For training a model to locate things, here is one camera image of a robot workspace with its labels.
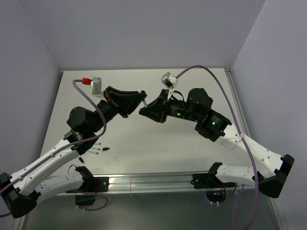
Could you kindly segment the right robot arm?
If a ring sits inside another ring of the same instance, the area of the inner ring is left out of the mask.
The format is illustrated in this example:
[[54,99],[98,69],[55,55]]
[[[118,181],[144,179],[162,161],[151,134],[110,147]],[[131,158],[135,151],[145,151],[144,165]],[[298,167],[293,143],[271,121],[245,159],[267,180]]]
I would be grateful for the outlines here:
[[256,185],[264,195],[279,197],[295,161],[292,156],[274,153],[240,133],[228,118],[211,108],[213,100],[203,88],[190,90],[185,101],[168,94],[168,90],[161,90],[160,95],[139,114],[159,123],[164,123],[168,117],[196,122],[198,134],[250,160],[252,164],[231,166],[215,162],[206,173],[193,175],[191,184],[194,188]]

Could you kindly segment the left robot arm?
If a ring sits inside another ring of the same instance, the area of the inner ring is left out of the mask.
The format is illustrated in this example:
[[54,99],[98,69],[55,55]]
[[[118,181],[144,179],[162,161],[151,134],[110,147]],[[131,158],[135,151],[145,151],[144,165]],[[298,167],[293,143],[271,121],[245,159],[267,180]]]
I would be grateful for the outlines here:
[[127,118],[144,101],[145,91],[120,91],[111,86],[103,99],[92,104],[94,111],[81,106],[73,108],[67,121],[70,131],[51,150],[13,174],[0,175],[0,196],[9,214],[20,218],[36,205],[65,192],[90,192],[95,188],[93,174],[85,166],[63,176],[49,176],[64,164],[85,154],[106,132],[106,124],[116,115]]

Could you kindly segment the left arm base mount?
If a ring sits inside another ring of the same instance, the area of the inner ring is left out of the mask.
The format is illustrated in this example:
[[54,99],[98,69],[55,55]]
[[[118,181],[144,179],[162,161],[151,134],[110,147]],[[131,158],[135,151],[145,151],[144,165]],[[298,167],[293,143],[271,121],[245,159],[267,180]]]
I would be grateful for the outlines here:
[[[102,193],[108,191],[108,177],[93,177],[85,181],[78,189],[68,190],[67,194],[75,193],[75,204],[77,208],[84,211],[98,211],[108,205],[108,198]],[[104,201],[100,207],[94,207],[96,201]]]

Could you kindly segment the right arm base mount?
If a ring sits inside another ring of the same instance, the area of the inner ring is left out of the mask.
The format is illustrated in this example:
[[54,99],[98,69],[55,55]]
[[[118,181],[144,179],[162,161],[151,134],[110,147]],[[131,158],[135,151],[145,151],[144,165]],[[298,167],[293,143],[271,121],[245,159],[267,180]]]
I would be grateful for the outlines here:
[[193,174],[190,184],[194,189],[205,189],[206,197],[211,203],[220,204],[226,200],[226,186],[208,173]]

